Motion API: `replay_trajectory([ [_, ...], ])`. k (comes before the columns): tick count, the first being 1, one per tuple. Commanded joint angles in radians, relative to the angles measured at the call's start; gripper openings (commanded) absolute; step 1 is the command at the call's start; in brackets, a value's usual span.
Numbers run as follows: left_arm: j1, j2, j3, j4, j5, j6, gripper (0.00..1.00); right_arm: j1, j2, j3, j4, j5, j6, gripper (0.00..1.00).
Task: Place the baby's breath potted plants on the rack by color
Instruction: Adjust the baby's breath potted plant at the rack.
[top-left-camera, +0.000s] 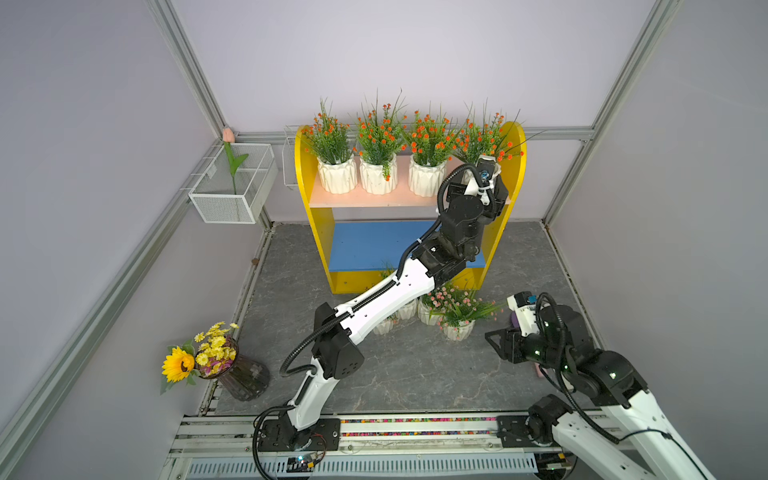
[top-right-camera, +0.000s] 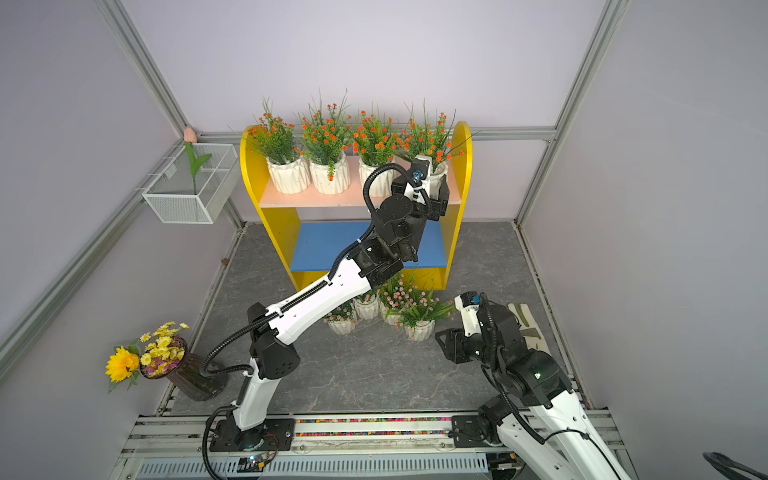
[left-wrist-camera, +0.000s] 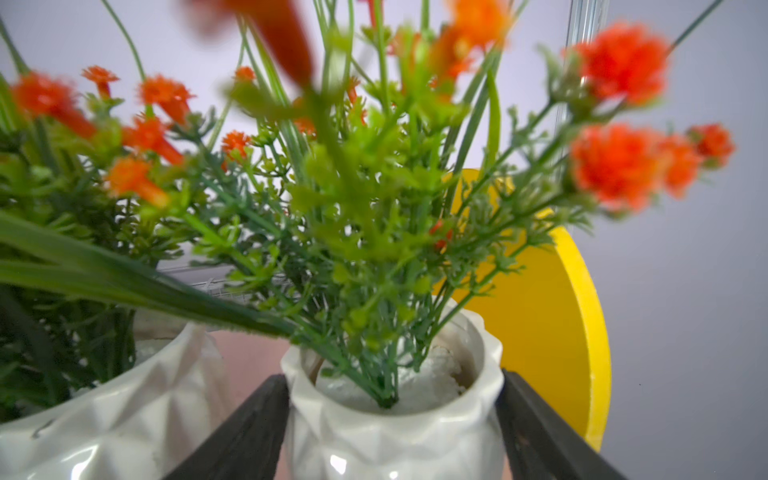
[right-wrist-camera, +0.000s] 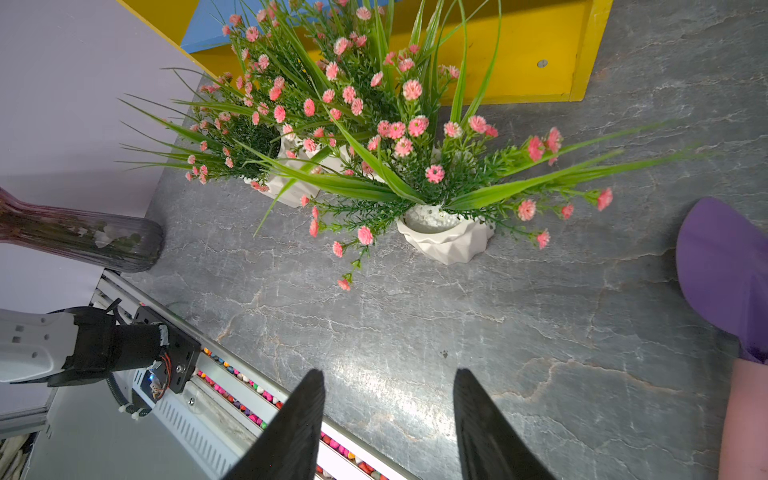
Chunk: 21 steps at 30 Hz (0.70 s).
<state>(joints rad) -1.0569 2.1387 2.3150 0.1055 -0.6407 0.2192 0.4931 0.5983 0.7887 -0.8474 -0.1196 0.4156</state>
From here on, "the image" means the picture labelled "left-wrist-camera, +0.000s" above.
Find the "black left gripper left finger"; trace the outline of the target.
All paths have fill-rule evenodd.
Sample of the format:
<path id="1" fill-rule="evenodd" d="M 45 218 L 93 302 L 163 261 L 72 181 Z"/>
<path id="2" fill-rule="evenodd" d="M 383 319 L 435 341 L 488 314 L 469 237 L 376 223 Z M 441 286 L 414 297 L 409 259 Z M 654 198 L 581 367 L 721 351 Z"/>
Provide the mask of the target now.
<path id="1" fill-rule="evenodd" d="M 167 479 L 273 479 L 289 416 L 287 379 L 269 376 Z"/>

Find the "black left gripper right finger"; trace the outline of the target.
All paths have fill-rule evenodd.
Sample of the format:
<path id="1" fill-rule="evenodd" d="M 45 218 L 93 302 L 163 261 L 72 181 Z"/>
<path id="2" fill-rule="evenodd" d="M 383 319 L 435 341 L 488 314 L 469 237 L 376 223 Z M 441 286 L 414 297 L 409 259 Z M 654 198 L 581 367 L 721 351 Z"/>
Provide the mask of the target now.
<path id="1" fill-rule="evenodd" d="M 623 480 L 523 379 L 505 370 L 495 408 L 514 479 Z"/>

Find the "orange flower pot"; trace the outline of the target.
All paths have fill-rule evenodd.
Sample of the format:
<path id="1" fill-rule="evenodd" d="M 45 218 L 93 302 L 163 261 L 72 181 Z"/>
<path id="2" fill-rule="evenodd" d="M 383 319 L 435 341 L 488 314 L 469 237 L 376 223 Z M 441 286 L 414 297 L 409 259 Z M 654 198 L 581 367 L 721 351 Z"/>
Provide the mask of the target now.
<path id="1" fill-rule="evenodd" d="M 179 249 L 110 197 L 100 160 L 53 145 L 1 87 L 1 209 L 156 266 Z M 234 410 L 224 361 L 199 323 L 1 286 L 1 475 L 161 479 Z"/>
<path id="2" fill-rule="evenodd" d="M 371 2 L 359 37 L 377 78 L 330 3 L 316 5 L 321 60 L 293 1 L 197 8 L 209 27 L 237 20 L 259 49 L 262 67 L 226 90 L 255 136 L 206 144 L 222 117 L 194 112 L 185 85 L 159 74 L 142 79 L 143 112 L 128 124 L 112 115 L 114 77 L 101 68 L 85 71 L 98 91 L 86 99 L 25 65 L 3 83 L 28 120 L 49 123 L 54 146 L 100 160 L 105 192 L 178 252 L 151 266 L 1 209 L 1 286 L 284 338 L 391 410 L 401 374 L 421 369 L 459 313 L 454 292 L 488 293 L 553 229 L 680 194 L 732 152 L 717 125 L 666 135 L 616 122 L 659 98 L 675 48 L 640 24 L 546 52 L 546 104 L 502 142 L 508 1 L 454 1 L 439 30 L 390 29 Z"/>

